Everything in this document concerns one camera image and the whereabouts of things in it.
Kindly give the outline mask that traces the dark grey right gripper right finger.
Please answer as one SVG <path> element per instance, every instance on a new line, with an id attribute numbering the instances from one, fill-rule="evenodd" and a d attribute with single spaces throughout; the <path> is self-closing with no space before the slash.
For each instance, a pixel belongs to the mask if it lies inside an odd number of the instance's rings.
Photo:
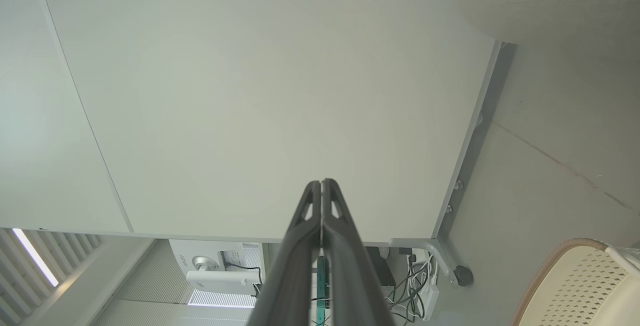
<path id="1" fill-rule="evenodd" d="M 333 326 L 396 326 L 342 191 L 322 181 L 322 244 L 331 273 Z"/>

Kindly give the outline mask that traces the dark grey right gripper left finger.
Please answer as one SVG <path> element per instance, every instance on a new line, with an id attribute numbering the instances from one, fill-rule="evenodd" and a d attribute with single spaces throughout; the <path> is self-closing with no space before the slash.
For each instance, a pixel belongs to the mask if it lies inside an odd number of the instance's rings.
<path id="1" fill-rule="evenodd" d="M 247 326 L 309 326 L 312 264 L 322 230 L 322 185 L 309 182 Z"/>

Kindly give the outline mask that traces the white plastic laundry basket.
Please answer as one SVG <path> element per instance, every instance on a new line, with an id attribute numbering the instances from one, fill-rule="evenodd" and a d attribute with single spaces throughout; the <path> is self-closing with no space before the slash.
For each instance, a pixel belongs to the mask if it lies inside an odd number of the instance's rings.
<path id="1" fill-rule="evenodd" d="M 640 243 L 562 242 L 528 285 L 512 326 L 640 326 Z"/>

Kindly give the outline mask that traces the dark computer box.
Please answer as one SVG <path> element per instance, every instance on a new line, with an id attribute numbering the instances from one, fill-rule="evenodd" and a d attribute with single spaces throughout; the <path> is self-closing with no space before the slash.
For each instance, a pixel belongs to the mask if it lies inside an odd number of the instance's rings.
<path id="1" fill-rule="evenodd" d="M 393 272 L 391 271 L 389 265 L 387 264 L 386 258 L 381 255 L 381 250 L 379 247 L 368 246 L 365 247 L 366 252 L 368 253 L 368 257 L 374 267 L 375 274 L 380 285 L 384 289 L 391 289 L 395 287 L 396 281 L 393 276 Z"/>

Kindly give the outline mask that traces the white computer monitor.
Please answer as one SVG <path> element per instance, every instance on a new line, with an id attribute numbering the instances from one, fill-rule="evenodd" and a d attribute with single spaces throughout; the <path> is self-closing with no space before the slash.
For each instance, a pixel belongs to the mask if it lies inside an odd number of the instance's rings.
<path id="1" fill-rule="evenodd" d="M 186 280 L 199 291 L 258 294 L 265 278 L 261 244 L 170 239 L 169 245 Z"/>

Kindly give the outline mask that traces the white power strip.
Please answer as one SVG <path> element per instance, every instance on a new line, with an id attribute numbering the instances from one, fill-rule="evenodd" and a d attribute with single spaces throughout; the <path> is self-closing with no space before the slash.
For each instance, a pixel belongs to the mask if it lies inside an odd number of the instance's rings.
<path id="1" fill-rule="evenodd" d="M 425 286 L 425 291 L 420 292 L 418 301 L 422 301 L 421 303 L 421 312 L 422 315 L 420 318 L 425 321 L 429 321 L 434 314 L 435 305 L 438 301 L 440 290 L 438 285 L 429 283 Z"/>

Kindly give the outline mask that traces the black castor wheel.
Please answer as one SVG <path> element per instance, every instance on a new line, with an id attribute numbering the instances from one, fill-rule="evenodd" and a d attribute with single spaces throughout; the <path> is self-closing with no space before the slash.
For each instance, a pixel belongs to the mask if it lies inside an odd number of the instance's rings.
<path id="1" fill-rule="evenodd" d="M 467 287 L 474 283 L 473 272 L 468 267 L 462 265 L 455 267 L 454 276 L 459 287 Z"/>

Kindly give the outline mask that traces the white partition panel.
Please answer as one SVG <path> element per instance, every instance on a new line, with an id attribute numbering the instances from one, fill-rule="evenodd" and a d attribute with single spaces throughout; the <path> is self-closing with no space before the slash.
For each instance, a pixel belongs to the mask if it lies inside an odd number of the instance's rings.
<path id="1" fill-rule="evenodd" d="M 281 239 L 333 178 L 365 242 L 431 238 L 499 44 L 455 0 L 46 0 L 137 234 Z"/>

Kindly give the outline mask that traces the grey partition frame leg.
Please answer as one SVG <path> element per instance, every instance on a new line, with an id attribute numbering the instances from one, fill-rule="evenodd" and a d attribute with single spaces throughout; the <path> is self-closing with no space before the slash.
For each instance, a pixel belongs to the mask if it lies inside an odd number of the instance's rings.
<path id="1" fill-rule="evenodd" d="M 411 247 L 428 251 L 435 258 L 439 273 L 453 288 L 459 287 L 454 269 L 459 265 L 468 266 L 461 262 L 458 252 L 451 244 L 450 233 L 461 212 L 462 200 L 469 188 L 475 164 L 489 132 L 517 48 L 517 45 L 506 42 L 496 42 L 494 45 L 465 144 L 455 165 L 432 238 L 395 238 L 388 241 L 390 247 Z"/>

